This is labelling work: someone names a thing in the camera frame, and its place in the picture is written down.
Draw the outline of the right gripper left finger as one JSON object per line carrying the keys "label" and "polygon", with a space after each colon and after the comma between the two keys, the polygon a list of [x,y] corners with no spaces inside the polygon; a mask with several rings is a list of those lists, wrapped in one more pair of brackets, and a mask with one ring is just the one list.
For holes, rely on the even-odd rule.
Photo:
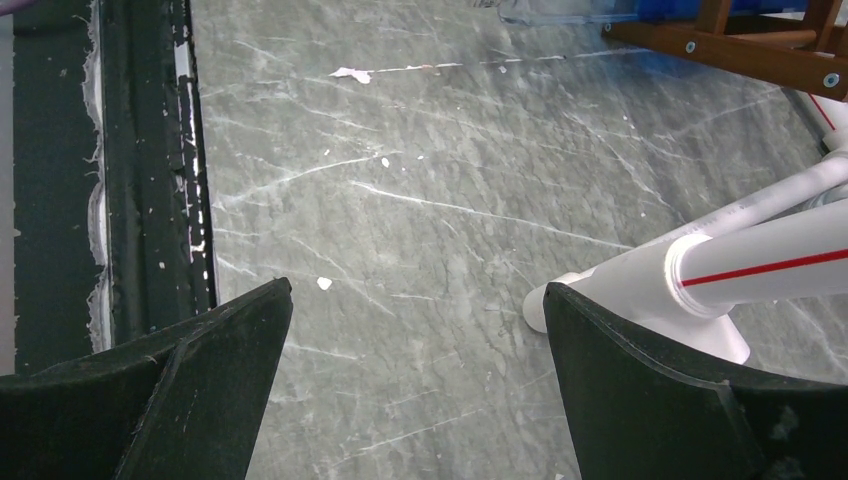
{"label": "right gripper left finger", "polygon": [[5,479],[242,479],[293,312],[287,279],[1,380]]}

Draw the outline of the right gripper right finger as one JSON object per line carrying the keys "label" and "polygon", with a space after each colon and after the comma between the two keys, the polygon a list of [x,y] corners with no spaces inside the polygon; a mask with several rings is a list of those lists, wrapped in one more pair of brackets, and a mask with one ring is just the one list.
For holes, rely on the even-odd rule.
{"label": "right gripper right finger", "polygon": [[551,283],[543,309],[585,479],[843,479],[847,389],[738,365]]}

